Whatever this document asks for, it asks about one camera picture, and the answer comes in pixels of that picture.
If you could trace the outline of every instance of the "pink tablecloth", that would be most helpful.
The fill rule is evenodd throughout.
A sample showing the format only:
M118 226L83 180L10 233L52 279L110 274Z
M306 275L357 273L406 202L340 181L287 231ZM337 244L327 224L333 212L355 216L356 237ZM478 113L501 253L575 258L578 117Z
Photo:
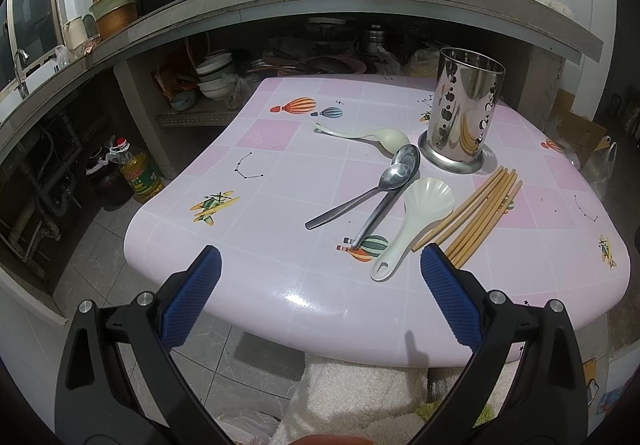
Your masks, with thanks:
M127 261L161 283L215 245L223 272L206 309L235 326L347 361L465 364L470 350L456 342L423 282L419 253L375 283L373 257L346 251L381 194L324 227L304 226L371 188L388 165L375 144L316 133L312 121L347 132L395 127L415 143L427 126L433 85L364 75L265 80L232 125L136 214ZM515 167L524 181L465 269L516 303L561 299L576 329L615 305L628 283L628 253L571 163L504 105L496 108L486 149L478 174L447 173L425 160L420 167L421 177L450 185L456 205L499 164ZM375 229L378 241L393 239L403 215L399 200Z

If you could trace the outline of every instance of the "brown pot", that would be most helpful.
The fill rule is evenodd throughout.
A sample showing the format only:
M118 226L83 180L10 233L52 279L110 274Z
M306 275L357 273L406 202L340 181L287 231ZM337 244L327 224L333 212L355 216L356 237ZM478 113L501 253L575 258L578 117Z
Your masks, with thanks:
M95 25L98 27L100 37L106 40L136 21L138 17L138 6L135 2L130 2L100 17Z

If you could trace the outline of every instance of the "wooden chopsticks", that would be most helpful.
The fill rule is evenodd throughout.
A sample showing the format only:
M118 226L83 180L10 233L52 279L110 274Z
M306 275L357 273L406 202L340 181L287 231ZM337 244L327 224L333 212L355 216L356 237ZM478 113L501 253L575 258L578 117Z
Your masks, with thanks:
M516 184L517 178L518 174L515 169L508 172L506 168L498 167L476 192L433 230L429 231L415 244L412 250L420 250L437 235L440 237L434 242L441 246L467 219L475 214L445 252L456 268L463 266L494 229L520 190L522 181Z

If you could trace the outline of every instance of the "white rug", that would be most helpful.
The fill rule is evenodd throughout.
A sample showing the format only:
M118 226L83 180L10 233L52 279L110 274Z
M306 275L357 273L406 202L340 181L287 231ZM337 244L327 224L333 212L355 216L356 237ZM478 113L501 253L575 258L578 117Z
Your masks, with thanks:
M518 362L506 364L489 404L500 411ZM442 399L462 367L400 369L305 355L305 372L271 445L309 434L357 435L380 445L406 445L424 421L412 414Z

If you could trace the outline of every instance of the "bottle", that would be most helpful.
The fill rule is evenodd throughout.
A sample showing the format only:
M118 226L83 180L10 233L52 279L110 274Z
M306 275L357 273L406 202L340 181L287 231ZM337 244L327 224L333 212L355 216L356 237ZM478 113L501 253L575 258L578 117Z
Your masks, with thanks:
M126 138L120 138L110 153L118 162L120 173L133 189L138 203L148 202L164 188L146 153L130 146Z

